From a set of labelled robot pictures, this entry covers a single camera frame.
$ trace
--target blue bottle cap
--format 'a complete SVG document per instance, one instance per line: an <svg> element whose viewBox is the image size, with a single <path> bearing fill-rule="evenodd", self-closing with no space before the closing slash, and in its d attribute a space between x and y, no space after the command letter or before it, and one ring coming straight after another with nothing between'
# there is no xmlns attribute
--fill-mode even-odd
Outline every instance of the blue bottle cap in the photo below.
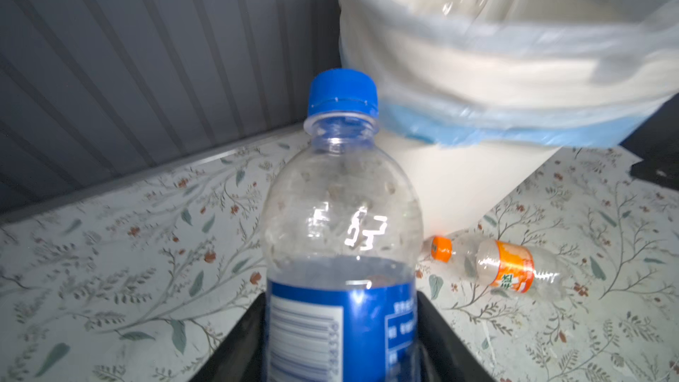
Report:
<svg viewBox="0 0 679 382"><path fill-rule="evenodd" d="M358 112L378 118L378 89L362 72L338 68L316 76L309 92L308 116Z"/></svg>

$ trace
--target table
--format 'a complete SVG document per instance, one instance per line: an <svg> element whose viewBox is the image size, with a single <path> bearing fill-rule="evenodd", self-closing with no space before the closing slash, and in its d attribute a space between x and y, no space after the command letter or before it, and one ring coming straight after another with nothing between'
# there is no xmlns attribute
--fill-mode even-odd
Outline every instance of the table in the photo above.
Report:
<svg viewBox="0 0 679 382"><path fill-rule="evenodd" d="M0 226L0 380L187 381L263 291L259 212L307 144L254 141ZM637 160L563 149L470 229L567 260L564 300L420 257L418 288L497 381L679 380L679 195L631 181Z"/></svg>

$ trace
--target corrugated panel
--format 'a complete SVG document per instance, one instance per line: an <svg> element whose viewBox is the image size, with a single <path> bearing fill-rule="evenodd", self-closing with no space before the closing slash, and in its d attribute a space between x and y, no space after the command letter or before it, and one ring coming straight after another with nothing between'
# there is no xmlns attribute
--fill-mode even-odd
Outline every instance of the corrugated panel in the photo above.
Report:
<svg viewBox="0 0 679 382"><path fill-rule="evenodd" d="M0 0L0 211L300 121L337 0Z"/></svg>

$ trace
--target bottle with blue cap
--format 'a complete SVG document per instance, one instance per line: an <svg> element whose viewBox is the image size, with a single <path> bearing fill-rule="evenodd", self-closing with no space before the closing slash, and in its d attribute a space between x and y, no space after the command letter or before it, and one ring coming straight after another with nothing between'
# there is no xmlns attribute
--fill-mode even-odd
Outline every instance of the bottle with blue cap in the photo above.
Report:
<svg viewBox="0 0 679 382"><path fill-rule="evenodd" d="M422 215L378 149L369 76L315 78L310 146L281 170L261 215L266 381L419 381L415 263Z"/></svg>

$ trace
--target clear plastic bottle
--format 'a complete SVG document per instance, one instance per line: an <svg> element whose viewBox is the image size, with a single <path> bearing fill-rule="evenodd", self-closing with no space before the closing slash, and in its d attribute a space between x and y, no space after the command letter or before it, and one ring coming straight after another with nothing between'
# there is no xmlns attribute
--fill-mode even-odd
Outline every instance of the clear plastic bottle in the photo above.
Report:
<svg viewBox="0 0 679 382"><path fill-rule="evenodd" d="M458 276L479 285L547 301L565 295L563 282L570 276L565 264L549 251L479 234L459 233L452 239L435 237L431 254L436 260L449 262Z"/></svg>
<svg viewBox="0 0 679 382"><path fill-rule="evenodd" d="M266 380L419 380L422 216L401 168L375 147L377 117L365 74L313 81L311 144L278 174L261 216Z"/></svg>

